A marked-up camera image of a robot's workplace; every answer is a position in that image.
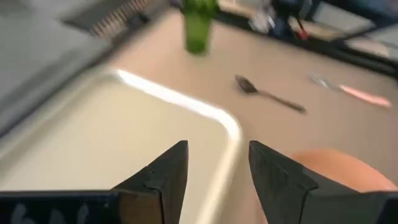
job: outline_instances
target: pink handle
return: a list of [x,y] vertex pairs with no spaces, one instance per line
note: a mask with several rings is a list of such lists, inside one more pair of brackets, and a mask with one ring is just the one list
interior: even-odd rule
[[374,96],[374,95],[371,95],[369,93],[365,93],[363,91],[356,90],[356,89],[351,88],[351,87],[346,86],[346,85],[340,85],[340,88],[343,91],[345,91],[346,93],[348,93],[350,95],[353,95],[353,96],[355,96],[355,97],[357,97],[359,99],[362,99],[364,101],[367,101],[369,103],[372,103],[372,104],[375,104],[375,105],[379,105],[379,106],[383,106],[383,107],[386,107],[386,108],[390,108],[391,107],[391,102],[388,99],[384,98],[384,97]]

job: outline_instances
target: metal spoon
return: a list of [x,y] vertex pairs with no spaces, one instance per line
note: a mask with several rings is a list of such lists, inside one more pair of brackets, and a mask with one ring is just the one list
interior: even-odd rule
[[280,98],[278,96],[275,96],[275,95],[273,95],[273,94],[271,94],[271,93],[269,93],[267,91],[258,90],[253,85],[253,83],[251,83],[247,78],[244,78],[244,77],[242,77],[240,75],[236,75],[235,79],[236,79],[237,83],[239,84],[239,86],[241,87],[241,89],[245,93],[248,93],[248,94],[259,94],[259,95],[265,96],[265,97],[270,98],[270,99],[272,99],[272,100],[274,100],[274,101],[276,101],[276,102],[278,102],[278,103],[280,103],[282,105],[288,106],[289,108],[292,108],[293,110],[298,111],[299,113],[302,113],[302,114],[305,114],[307,112],[307,110],[301,105],[298,105],[296,103],[287,101],[285,99],[282,99],[282,98]]

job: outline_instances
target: cafeteria tray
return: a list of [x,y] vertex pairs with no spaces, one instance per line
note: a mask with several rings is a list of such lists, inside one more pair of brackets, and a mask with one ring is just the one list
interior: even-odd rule
[[190,156],[180,223],[211,223],[242,153],[239,124],[131,73],[96,68],[2,139],[0,189],[110,189],[181,139]]

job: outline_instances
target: utensil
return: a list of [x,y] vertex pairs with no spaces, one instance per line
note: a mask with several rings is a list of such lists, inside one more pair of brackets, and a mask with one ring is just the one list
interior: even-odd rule
[[390,108],[392,106],[391,102],[385,97],[372,95],[370,93],[366,93],[364,91],[357,90],[353,87],[346,85],[333,85],[330,82],[326,81],[324,78],[317,77],[315,75],[310,75],[310,77],[320,86],[331,88],[332,90],[343,91],[351,96],[367,101],[368,103],[372,103],[374,105],[382,106],[385,108]]
[[241,87],[241,89],[245,93],[248,93],[248,94],[259,94],[259,95],[265,96],[265,97],[270,98],[270,99],[272,99],[272,100],[274,100],[274,101],[276,101],[276,102],[278,102],[278,103],[280,103],[282,105],[288,106],[289,108],[292,108],[293,110],[298,111],[299,113],[303,113],[304,114],[304,113],[307,112],[307,110],[301,105],[298,105],[296,103],[287,101],[285,99],[282,99],[282,98],[280,98],[278,96],[275,96],[275,95],[273,95],[273,94],[271,94],[271,93],[269,93],[267,91],[258,90],[253,85],[253,83],[251,83],[247,78],[244,78],[242,76],[236,75],[235,79],[236,79],[237,83],[239,84],[239,86]]

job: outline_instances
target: beige table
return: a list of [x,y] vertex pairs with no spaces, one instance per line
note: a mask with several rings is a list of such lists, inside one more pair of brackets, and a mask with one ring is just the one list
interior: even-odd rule
[[[337,148],[398,183],[398,88],[393,79],[218,22],[213,31],[210,53],[192,56],[184,51],[182,18],[170,10],[133,37],[109,63],[226,108],[238,118],[247,140],[257,139],[284,154]],[[384,110],[320,88],[308,79],[310,73],[386,96],[393,108]],[[308,115],[244,96],[236,88],[235,74],[304,105]],[[258,221],[261,212],[253,197],[247,156],[241,159],[234,181],[236,194],[230,195],[225,220]]]

